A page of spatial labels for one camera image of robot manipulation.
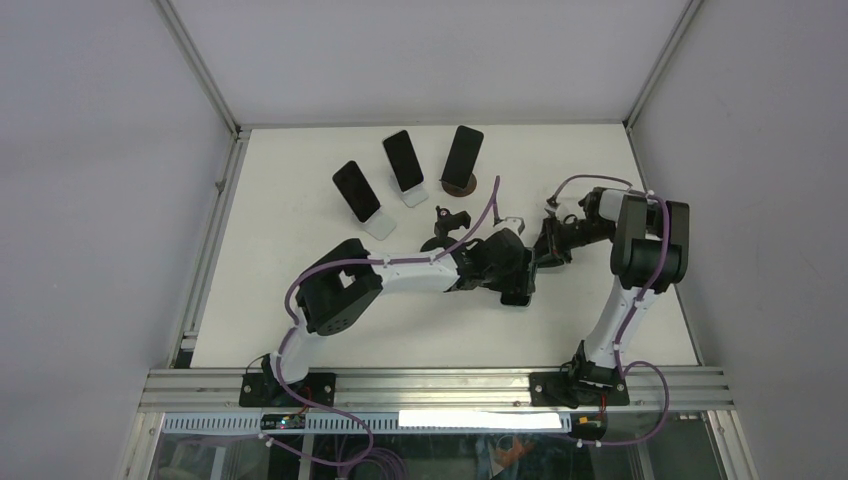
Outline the black tall clamp stand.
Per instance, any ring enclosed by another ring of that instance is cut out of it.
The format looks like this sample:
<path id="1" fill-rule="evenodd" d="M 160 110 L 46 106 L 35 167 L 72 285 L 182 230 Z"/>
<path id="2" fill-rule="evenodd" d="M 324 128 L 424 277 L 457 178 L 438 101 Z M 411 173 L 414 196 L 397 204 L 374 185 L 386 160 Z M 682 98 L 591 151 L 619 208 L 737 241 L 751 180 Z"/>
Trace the black tall clamp stand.
<path id="1" fill-rule="evenodd" d="M 450 233 L 459 229 L 468 229 L 471 225 L 471 216 L 467 211 L 452 213 L 449 209 L 441 206 L 436 206 L 435 210 L 434 236 L 421 246 L 420 252 L 433 251 L 438 248 L 448 249 L 457 242 L 450 236 Z"/>

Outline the black phone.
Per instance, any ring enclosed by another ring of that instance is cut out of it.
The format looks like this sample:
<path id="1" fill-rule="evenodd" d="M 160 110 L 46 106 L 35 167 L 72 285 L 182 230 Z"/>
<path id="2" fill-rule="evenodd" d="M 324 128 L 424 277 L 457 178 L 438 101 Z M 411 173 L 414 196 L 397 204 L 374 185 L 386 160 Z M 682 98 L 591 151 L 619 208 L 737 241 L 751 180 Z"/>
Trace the black phone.
<path id="1" fill-rule="evenodd" d="M 407 192 L 424 182 L 420 162 L 407 130 L 400 130 L 382 141 L 399 190 Z"/>
<path id="2" fill-rule="evenodd" d="M 484 134 L 468 126 L 456 128 L 442 171 L 441 180 L 465 187 L 478 159 Z"/>
<path id="3" fill-rule="evenodd" d="M 332 175 L 332 181 L 360 223 L 367 222 L 381 208 L 356 161 L 346 162 Z"/>

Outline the white folding phone stand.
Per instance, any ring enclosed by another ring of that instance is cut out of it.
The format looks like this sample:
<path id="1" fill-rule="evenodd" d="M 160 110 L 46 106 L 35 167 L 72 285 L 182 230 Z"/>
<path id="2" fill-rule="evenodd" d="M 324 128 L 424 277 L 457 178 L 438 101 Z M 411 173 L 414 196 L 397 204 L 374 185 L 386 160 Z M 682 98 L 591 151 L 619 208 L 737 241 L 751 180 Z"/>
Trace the white folding phone stand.
<path id="1" fill-rule="evenodd" d="M 424 184 L 419 184 L 409 190 L 403 191 L 400 197 L 408 208 L 414 208 L 425 202 L 429 198 L 429 194 Z"/>

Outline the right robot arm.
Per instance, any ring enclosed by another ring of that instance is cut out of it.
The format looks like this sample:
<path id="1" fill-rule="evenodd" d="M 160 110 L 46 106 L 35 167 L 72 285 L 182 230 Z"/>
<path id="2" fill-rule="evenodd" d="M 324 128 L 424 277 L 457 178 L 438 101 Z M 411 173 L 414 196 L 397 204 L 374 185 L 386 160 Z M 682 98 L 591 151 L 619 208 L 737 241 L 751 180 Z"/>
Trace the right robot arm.
<path id="1" fill-rule="evenodd" d="M 645 313 L 688 270 L 690 207 L 651 193 L 597 187 L 579 201 L 580 218 L 549 212 L 534 244 L 538 268 L 572 261 L 575 249 L 608 240 L 614 277 L 595 327 L 567 362 L 564 390 L 588 405 L 622 384 L 621 364 Z"/>

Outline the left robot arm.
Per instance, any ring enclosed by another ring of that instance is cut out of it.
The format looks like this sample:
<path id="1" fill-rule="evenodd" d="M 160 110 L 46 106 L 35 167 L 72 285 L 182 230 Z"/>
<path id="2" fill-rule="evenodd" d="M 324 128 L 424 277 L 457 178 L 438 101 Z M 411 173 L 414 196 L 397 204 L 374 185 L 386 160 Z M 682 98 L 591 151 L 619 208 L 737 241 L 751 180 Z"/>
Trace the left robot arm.
<path id="1" fill-rule="evenodd" d="M 378 253 L 345 240 L 288 287 L 292 325 L 262 360 L 262 392 L 277 406 L 294 403 L 323 338 L 350 329 L 382 295 L 485 288 L 503 305 L 526 307 L 535 277 L 535 254 L 511 229 L 485 239 L 437 234 L 415 254 Z"/>

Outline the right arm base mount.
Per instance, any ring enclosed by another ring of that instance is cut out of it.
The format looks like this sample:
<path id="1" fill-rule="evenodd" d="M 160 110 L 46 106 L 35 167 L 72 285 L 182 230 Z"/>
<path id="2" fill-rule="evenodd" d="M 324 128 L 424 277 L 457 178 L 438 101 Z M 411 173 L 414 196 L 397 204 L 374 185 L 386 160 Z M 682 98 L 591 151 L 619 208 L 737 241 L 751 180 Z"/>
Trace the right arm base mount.
<path id="1" fill-rule="evenodd" d="M 626 383 L 612 372 L 610 383 L 594 384 L 572 378 L 564 372 L 533 372 L 528 375 L 531 404 L 534 407 L 627 406 L 630 397 Z"/>

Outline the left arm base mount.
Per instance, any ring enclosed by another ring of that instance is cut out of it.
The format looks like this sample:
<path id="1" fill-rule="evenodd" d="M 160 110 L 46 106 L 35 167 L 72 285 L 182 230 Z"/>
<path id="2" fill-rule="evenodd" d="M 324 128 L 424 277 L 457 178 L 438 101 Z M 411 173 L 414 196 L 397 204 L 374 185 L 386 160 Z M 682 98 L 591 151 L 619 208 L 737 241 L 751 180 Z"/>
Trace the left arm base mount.
<path id="1" fill-rule="evenodd" d="M 325 406 L 333 406 L 337 375 L 309 373 L 304 380 L 290 384 L 297 395 Z M 247 373 L 242 376 L 238 405 L 242 408 L 294 408 L 304 403 L 292 397 L 271 375 Z"/>

